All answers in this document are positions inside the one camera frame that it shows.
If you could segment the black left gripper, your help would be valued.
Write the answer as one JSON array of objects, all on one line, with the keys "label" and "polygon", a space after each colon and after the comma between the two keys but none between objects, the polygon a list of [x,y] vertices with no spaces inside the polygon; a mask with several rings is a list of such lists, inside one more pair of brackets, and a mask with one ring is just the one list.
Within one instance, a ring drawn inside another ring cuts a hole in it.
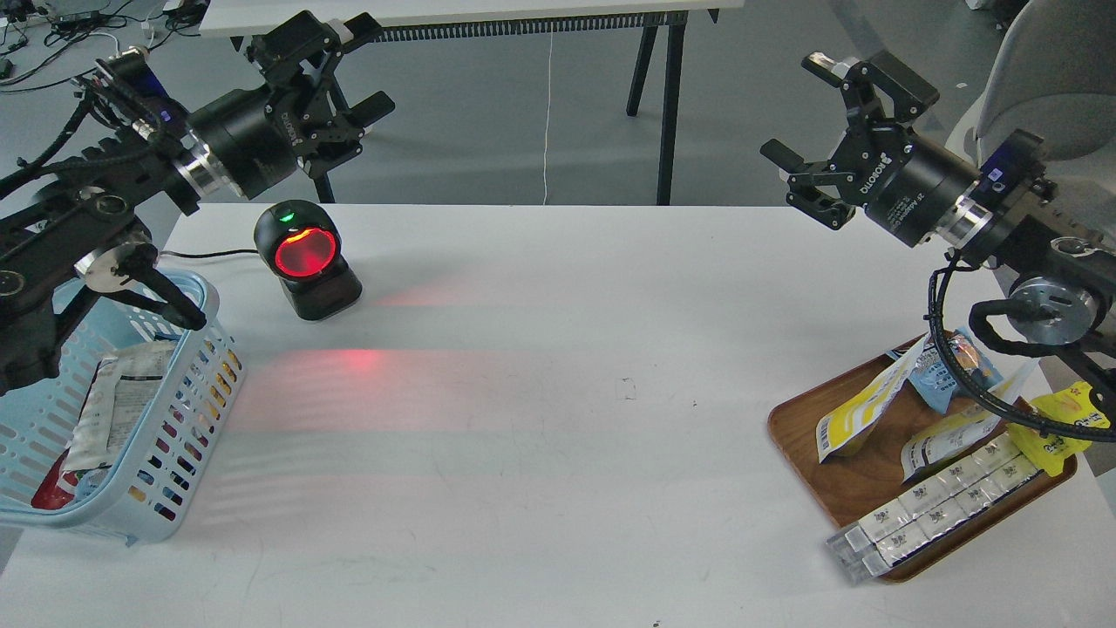
[{"label": "black left gripper", "polygon": [[330,65],[302,62],[352,54],[383,32],[366,12],[324,23],[304,10],[252,36],[246,59],[267,74],[264,84],[228,91],[187,118],[213,178],[252,200],[302,171],[319,201],[334,201],[331,168],[362,153],[367,128],[395,112],[396,103],[386,91],[374,91],[352,105]]}]

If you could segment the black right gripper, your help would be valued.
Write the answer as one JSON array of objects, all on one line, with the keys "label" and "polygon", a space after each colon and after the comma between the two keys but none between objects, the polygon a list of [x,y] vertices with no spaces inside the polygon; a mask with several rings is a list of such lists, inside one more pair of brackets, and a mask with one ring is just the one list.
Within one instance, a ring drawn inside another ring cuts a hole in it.
[{"label": "black right gripper", "polygon": [[956,248],[975,242],[980,172],[910,128],[940,91],[885,49],[841,61],[812,51],[801,67],[841,91],[847,131],[828,160],[806,162],[778,139],[762,144],[760,154],[786,174],[786,203],[833,230],[862,209],[906,247],[931,235]]}]

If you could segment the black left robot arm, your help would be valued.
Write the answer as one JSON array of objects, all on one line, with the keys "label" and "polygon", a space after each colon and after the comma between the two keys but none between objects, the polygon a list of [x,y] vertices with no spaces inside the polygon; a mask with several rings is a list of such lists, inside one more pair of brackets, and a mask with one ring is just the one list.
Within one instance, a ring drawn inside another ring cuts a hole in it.
[{"label": "black left robot arm", "polygon": [[3,218],[3,390],[58,377],[64,344],[102,297],[203,329],[206,315],[156,270],[136,207],[164,194],[191,215],[219,189],[254,199],[295,171],[320,181],[355,158],[395,105],[385,91],[348,105],[335,70],[383,30],[367,13],[327,23],[296,13],[247,46],[262,86],[196,112],[165,91],[142,46],[76,77],[64,131],[3,178],[3,195],[51,178],[31,206]]}]

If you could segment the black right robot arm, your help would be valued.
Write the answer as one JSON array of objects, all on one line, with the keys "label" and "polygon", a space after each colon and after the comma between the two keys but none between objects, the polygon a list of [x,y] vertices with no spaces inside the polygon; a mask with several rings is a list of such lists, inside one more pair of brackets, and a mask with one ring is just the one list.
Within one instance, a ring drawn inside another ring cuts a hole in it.
[{"label": "black right robot arm", "polygon": [[1113,368],[1093,355],[1113,355],[1100,326],[1113,306],[1113,250],[1057,211],[1056,184],[1045,175],[1041,139],[1016,131],[981,167],[933,141],[913,123],[939,91],[896,56],[841,61],[815,51],[801,61],[841,94],[847,127],[828,160],[802,160],[780,141],[760,152],[785,171],[786,203],[829,229],[862,209],[906,247],[941,236],[947,263],[929,282],[929,329],[945,346],[949,281],[981,265],[1009,268],[1007,297],[971,307],[969,327],[990,350],[1054,357],[1091,386],[1091,404],[1113,418]]}]

